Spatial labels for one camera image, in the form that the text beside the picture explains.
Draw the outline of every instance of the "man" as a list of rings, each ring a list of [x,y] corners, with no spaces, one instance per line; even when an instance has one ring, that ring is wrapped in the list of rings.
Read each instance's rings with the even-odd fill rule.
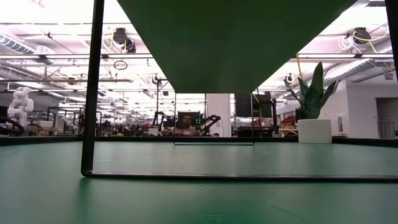
[[[182,119],[182,128],[176,128],[175,134],[176,135],[183,135],[183,136],[200,136],[200,131],[196,130],[195,127],[191,126],[191,117],[185,115]]]

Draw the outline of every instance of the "white plant pot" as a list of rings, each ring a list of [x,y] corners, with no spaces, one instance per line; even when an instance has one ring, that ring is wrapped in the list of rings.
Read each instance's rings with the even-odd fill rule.
[[[301,143],[331,143],[331,122],[328,119],[298,121],[298,141]]]

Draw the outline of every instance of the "potted plant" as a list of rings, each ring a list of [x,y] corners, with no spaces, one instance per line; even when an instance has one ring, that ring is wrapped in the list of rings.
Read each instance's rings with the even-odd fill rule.
[[[320,62],[313,73],[311,85],[298,78],[300,98],[292,90],[285,79],[292,96],[300,103],[302,119],[298,121],[298,141],[304,143],[331,143],[331,122],[329,119],[318,119],[321,108],[337,89],[334,81],[326,91],[323,90],[323,66]]]

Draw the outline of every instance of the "snake plant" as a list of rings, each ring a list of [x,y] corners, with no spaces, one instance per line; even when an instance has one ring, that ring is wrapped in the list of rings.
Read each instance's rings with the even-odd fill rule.
[[[321,62],[315,68],[309,87],[305,80],[297,79],[300,83],[300,98],[294,93],[286,78],[284,79],[285,85],[292,96],[300,103],[303,119],[317,119],[323,105],[335,93],[339,81],[334,81],[325,92],[323,91],[323,66]]]

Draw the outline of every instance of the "white column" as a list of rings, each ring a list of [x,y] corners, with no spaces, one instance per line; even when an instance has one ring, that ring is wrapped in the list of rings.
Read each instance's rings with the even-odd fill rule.
[[[223,121],[218,121],[210,128],[210,133],[218,133],[220,137],[231,137],[231,107],[229,94],[207,94],[206,116],[217,115]]]

